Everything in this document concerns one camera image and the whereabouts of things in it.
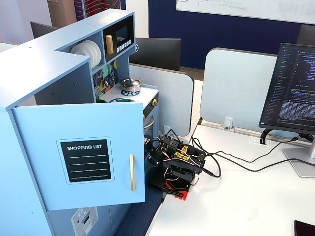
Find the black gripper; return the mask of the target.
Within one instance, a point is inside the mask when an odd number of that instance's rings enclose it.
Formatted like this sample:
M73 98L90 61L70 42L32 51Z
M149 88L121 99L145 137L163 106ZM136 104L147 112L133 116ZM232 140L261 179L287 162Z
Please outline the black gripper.
M163 159L164 157L161 152L161 147L147 147L147 169L160 165Z

